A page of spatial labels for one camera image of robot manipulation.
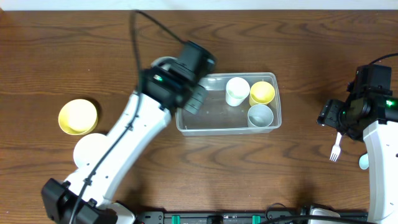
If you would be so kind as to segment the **white plastic cup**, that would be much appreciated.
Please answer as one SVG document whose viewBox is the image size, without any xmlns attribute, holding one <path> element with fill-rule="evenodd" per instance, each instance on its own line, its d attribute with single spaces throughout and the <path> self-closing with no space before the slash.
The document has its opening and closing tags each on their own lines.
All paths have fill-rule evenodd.
<svg viewBox="0 0 398 224">
<path fill-rule="evenodd" d="M 249 95 L 249 83 L 240 77 L 230 79 L 226 84 L 226 102 L 230 106 L 239 106 Z"/>
</svg>

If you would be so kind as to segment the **yellow plastic cup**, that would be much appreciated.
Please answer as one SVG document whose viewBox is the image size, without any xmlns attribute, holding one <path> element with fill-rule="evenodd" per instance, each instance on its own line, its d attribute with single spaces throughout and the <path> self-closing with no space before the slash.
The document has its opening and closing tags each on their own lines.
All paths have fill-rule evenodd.
<svg viewBox="0 0 398 224">
<path fill-rule="evenodd" d="M 250 89 L 249 104 L 268 105 L 275 97 L 275 89 L 268 82 L 256 82 Z"/>
</svg>

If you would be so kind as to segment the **grey plastic cup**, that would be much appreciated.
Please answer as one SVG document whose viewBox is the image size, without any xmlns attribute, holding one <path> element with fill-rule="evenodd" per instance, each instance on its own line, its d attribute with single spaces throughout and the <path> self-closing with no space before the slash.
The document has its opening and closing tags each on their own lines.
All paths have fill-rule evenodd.
<svg viewBox="0 0 398 224">
<path fill-rule="evenodd" d="M 274 114 L 267 105 L 254 105 L 248 110 L 248 127 L 263 128 L 268 127 L 274 120 Z"/>
</svg>

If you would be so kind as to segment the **yellow plastic bowl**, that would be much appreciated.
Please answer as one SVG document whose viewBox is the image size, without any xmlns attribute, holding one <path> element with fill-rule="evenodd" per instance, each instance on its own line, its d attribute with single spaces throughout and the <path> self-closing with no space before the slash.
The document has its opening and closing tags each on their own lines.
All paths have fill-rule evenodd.
<svg viewBox="0 0 398 224">
<path fill-rule="evenodd" d="M 65 104 L 58 114 L 58 125 L 69 135 L 84 135 L 95 129 L 98 123 L 96 106 L 84 99 L 75 99 Z"/>
</svg>

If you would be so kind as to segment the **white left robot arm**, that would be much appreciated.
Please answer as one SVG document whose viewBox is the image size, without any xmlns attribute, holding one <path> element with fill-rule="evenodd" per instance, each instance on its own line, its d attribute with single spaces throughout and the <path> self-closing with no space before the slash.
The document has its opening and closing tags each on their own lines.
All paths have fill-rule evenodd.
<svg viewBox="0 0 398 224">
<path fill-rule="evenodd" d="M 173 112 L 194 96 L 204 97 L 199 82 L 215 64 L 214 55 L 188 41 L 178 58 L 159 58 L 141 70 L 137 91 L 106 135 L 108 150 L 63 182 L 49 179 L 43 186 L 47 216 L 55 223 L 134 223 L 135 214 L 113 200 L 117 188 L 145 147 L 168 126 Z"/>
</svg>

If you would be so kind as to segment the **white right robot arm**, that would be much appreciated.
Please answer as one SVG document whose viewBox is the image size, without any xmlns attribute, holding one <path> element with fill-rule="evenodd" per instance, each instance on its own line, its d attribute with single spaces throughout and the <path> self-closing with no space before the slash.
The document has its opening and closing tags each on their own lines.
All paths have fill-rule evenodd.
<svg viewBox="0 0 398 224">
<path fill-rule="evenodd" d="M 345 101 L 328 100 L 317 123 L 365 143 L 369 161 L 368 221 L 397 223 L 397 98 L 392 95 L 391 67 L 357 68 Z"/>
</svg>

